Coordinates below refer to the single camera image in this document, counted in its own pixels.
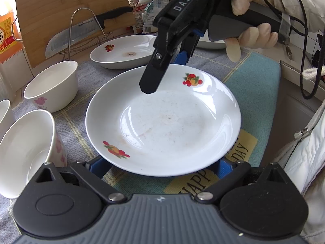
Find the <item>gloved hand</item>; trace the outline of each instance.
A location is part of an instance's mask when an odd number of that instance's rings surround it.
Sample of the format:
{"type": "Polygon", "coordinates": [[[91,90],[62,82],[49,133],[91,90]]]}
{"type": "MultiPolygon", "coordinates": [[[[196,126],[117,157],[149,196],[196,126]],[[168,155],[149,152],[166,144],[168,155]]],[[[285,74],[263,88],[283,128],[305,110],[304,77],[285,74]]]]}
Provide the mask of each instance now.
{"type": "MultiPolygon", "coordinates": [[[[245,14],[249,8],[250,2],[259,3],[267,6],[263,0],[232,0],[232,12],[234,15],[245,14]]],[[[225,39],[226,52],[228,58],[233,62],[238,62],[241,56],[240,46],[248,48],[272,48],[277,43],[278,33],[271,33],[269,23],[260,24],[258,27],[250,27],[237,38],[225,39]]]]}

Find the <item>white jacket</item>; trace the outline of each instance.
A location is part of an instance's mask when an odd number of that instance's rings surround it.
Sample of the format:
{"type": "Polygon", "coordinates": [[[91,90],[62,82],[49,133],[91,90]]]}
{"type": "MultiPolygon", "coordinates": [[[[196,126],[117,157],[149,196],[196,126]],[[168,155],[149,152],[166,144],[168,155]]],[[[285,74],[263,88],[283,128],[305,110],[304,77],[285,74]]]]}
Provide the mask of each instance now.
{"type": "MultiPolygon", "coordinates": [[[[276,8],[303,20],[298,0],[274,0],[276,8]]],[[[325,0],[302,0],[308,30],[323,31],[325,26],[325,0]]],[[[299,23],[294,26],[304,31],[299,23]]],[[[309,243],[325,243],[325,101],[306,127],[303,135],[286,145],[277,157],[295,186],[304,196],[308,220],[301,233],[309,243]]]]}

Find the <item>wooden cutting board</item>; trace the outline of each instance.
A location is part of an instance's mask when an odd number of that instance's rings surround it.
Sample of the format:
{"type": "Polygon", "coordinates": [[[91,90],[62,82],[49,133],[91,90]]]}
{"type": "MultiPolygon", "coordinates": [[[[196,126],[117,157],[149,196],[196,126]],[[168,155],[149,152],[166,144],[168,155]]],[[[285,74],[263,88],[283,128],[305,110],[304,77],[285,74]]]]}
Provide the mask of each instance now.
{"type": "MultiPolygon", "coordinates": [[[[74,11],[88,7],[96,15],[120,6],[128,6],[128,0],[16,0],[17,17],[22,40],[31,66],[34,68],[46,60],[45,49],[50,39],[70,26],[74,11]]],[[[74,16],[77,24],[93,15],[81,10],[74,16]]],[[[133,13],[126,13],[115,19],[105,20],[105,32],[111,32],[135,24],[133,13]]],[[[90,37],[102,34],[100,31],[90,37]]]]}

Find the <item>plate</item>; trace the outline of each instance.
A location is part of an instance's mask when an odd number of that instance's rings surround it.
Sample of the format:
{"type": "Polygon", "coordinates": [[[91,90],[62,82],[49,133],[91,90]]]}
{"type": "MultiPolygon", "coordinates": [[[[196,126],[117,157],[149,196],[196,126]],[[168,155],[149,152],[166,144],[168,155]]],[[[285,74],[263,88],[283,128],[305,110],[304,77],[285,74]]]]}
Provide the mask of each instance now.
{"type": "Polygon", "coordinates": [[[90,59],[108,69],[122,70],[147,65],[156,36],[133,35],[110,40],[95,48],[90,59]]]}
{"type": "Polygon", "coordinates": [[[223,40],[211,42],[209,40],[208,31],[206,31],[204,37],[200,38],[197,47],[206,49],[223,49],[226,48],[226,45],[223,40]]]}
{"type": "Polygon", "coordinates": [[[139,87],[144,70],[116,76],[92,98],[86,132],[98,153],[156,177],[192,173],[224,156],[241,128],[231,91],[206,72],[171,64],[157,92],[147,95],[139,87]]]}

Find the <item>bowl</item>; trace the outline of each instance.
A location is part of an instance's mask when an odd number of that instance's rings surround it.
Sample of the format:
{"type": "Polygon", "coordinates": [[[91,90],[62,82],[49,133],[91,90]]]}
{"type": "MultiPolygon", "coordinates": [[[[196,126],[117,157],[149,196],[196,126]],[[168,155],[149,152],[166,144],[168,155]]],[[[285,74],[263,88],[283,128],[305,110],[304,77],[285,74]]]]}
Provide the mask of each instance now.
{"type": "Polygon", "coordinates": [[[199,39],[197,44],[198,48],[205,48],[205,49],[223,49],[226,48],[225,42],[223,40],[211,42],[209,40],[208,31],[204,33],[204,37],[199,39]]]}
{"type": "Polygon", "coordinates": [[[171,64],[158,90],[139,87],[145,66],[111,79],[92,98],[86,131],[113,165],[146,176],[178,176],[223,157],[240,128],[231,91],[204,71],[171,64]]]}
{"type": "Polygon", "coordinates": [[[18,119],[0,143],[0,194],[19,197],[44,162],[64,167],[67,154],[51,113],[34,110],[18,119]]]}
{"type": "Polygon", "coordinates": [[[14,113],[10,107],[9,100],[3,100],[0,102],[0,141],[8,131],[8,129],[16,121],[14,113]]]}
{"type": "Polygon", "coordinates": [[[77,67],[78,63],[72,60],[52,65],[27,85],[24,98],[51,113],[63,109],[77,94],[77,67]]]}
{"type": "Polygon", "coordinates": [[[108,69],[122,70],[147,65],[153,51],[156,36],[133,35],[116,38],[99,45],[90,59],[108,69]]]}

